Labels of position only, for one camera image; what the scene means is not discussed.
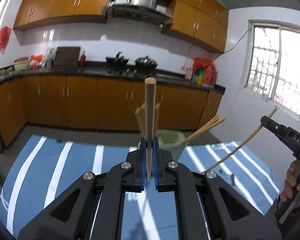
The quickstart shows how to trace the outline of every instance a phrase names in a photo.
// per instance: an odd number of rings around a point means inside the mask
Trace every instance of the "range hood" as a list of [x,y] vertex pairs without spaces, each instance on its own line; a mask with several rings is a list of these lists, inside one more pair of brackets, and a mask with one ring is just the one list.
[[155,10],[157,0],[130,0],[129,3],[113,3],[109,9],[113,17],[128,18],[155,25],[166,25],[172,16]]

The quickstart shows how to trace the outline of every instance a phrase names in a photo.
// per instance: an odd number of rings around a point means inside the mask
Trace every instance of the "window frame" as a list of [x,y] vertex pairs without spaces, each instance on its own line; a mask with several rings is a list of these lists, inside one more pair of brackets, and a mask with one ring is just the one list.
[[[242,79],[241,79],[241,89],[245,89],[246,91],[248,91],[249,93],[252,93],[255,96],[258,96],[259,98],[261,98],[262,100],[266,101],[266,102],[271,102],[275,107],[277,107],[278,109],[281,109],[287,113],[289,113],[290,115],[292,115],[293,117],[295,117],[296,119],[299,120],[300,122],[300,114],[298,115],[297,113],[294,113],[292,110],[288,109],[287,107],[283,106],[282,104],[278,103],[277,101],[275,101],[274,95],[275,95],[275,91],[277,88],[277,83],[278,83],[278,76],[275,78],[275,83],[274,83],[274,87],[273,87],[273,91],[272,94],[268,97],[266,95],[260,95],[259,93],[256,93],[254,91],[252,91],[251,89],[247,88],[247,81],[250,75],[250,71],[251,71],[251,64],[252,64],[252,57],[253,57],[253,50],[254,50],[254,30],[255,27],[269,27],[269,28],[277,28],[280,30],[287,30],[287,31],[292,31],[295,33],[299,33],[300,34],[300,26],[299,25],[294,25],[291,23],[286,23],[286,22],[278,22],[278,21],[262,21],[262,20],[249,20],[248,22],[249,25],[249,35],[248,35],[248,42],[247,42],[247,53],[246,53],[246,60],[245,60],[245,72],[242,75]],[[280,71],[280,64],[281,64],[281,34],[280,34],[280,47],[279,47],[279,58],[278,58],[278,67],[277,67],[277,75],[279,75],[279,71]]]

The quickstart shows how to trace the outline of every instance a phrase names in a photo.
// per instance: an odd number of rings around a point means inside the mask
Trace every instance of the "human hand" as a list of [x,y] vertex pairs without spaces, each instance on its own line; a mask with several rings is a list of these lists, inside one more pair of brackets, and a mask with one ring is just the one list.
[[[294,176],[294,172],[296,169],[296,162],[293,161],[289,167],[289,169],[286,172],[286,179],[284,181],[284,189],[280,195],[280,198],[283,202],[285,202],[288,198],[293,197],[293,187],[296,185],[296,178]],[[300,191],[300,183],[297,185],[296,188],[298,191]],[[296,207],[300,206],[300,200],[295,205]]]

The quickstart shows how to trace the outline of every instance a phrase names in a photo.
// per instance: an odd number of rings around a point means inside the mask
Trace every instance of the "light green bin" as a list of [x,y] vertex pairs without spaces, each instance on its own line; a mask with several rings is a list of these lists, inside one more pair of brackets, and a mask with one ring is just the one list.
[[179,141],[185,139],[185,136],[180,131],[173,130],[157,130],[155,136],[159,141],[159,148],[172,153],[174,161],[178,161],[182,152],[188,144],[176,145]]

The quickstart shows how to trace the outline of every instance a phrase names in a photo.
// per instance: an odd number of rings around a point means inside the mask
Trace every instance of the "countertop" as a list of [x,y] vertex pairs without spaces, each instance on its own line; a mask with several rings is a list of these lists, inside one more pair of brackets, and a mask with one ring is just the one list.
[[[109,77],[109,78],[119,78],[126,80],[133,80],[143,82],[145,80],[146,75],[139,76],[132,75],[132,72],[129,72],[128,75],[121,75],[118,73],[108,73],[105,69],[104,65],[101,66],[86,66],[86,67],[78,67],[78,66],[51,66],[51,67],[41,67],[35,70],[22,70],[22,71],[13,71],[4,76],[0,76],[0,85],[8,82],[16,77],[24,77],[24,76],[42,76],[42,75],[62,75],[62,76],[88,76],[88,77]],[[157,80],[157,84],[161,85],[171,85],[176,87],[185,87],[196,90],[203,91],[215,91],[217,93],[224,94],[225,87],[214,85],[201,85],[196,86],[184,79],[184,75],[169,72],[165,70],[155,69],[152,71],[151,77],[154,77]]]

